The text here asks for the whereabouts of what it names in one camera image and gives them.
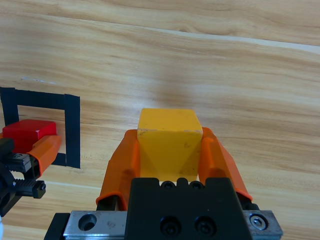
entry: wood grain surface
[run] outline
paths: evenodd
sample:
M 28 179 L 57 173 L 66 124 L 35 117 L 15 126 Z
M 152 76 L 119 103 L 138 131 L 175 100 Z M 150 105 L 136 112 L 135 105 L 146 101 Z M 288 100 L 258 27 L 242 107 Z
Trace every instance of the wood grain surface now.
M 0 12 L 320 44 L 318 0 L 1 0 Z
M 44 197 L 22 198 L 2 219 L 5 239 L 43 239 L 54 213 L 95 209 L 108 160 L 142 108 L 194 109 L 283 239 L 319 239 L 319 3 L 225 2 L 0 1 L 0 86 L 81 101 L 81 169 L 50 166 Z M 236 10 L 245 6 L 248 16 Z M 61 110 L 19 114 L 56 121 L 65 135 Z

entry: orange rubber pad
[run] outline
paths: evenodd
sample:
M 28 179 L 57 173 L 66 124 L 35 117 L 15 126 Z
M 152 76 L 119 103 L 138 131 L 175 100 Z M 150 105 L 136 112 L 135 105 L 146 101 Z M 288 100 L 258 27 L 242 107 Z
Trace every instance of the orange rubber pad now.
M 217 137 L 207 127 L 203 127 L 201 155 L 198 174 L 205 184 L 207 178 L 230 178 L 235 191 L 253 200 L 241 178 L 237 165 Z
M 58 135 L 44 136 L 27 152 L 39 162 L 40 176 L 54 162 L 61 146 L 61 137 Z
M 119 210 L 128 210 L 131 181 L 140 177 L 140 149 L 137 136 L 136 129 L 126 131 L 108 163 L 96 204 L 110 196 L 118 196 Z

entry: red cube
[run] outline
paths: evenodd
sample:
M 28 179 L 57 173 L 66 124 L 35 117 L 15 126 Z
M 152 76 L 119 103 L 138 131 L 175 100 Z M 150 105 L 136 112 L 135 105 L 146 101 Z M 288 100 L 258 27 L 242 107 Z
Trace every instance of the red cube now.
M 13 139 L 14 153 L 25 154 L 42 137 L 57 135 L 57 127 L 54 121 L 25 119 L 5 126 L 2 134 Z

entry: black tape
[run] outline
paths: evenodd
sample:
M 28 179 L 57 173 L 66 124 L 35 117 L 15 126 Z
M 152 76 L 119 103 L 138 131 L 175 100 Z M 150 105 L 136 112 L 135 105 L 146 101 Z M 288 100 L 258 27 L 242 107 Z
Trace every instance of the black tape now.
M 45 109 L 65 109 L 65 95 L 39 91 L 15 90 L 16 104 Z
M 64 110 L 66 154 L 59 152 L 52 164 L 80 168 L 80 97 L 14 87 L 0 87 L 0 94 L 6 126 L 19 122 L 18 105 Z
M 19 122 L 15 88 L 1 87 L 0 94 L 5 125 L 7 126 Z
M 64 95 L 66 165 L 80 168 L 80 97 Z
M 56 158 L 52 164 L 66 167 L 67 166 L 66 155 L 64 153 L 58 152 L 58 155 L 56 156 Z

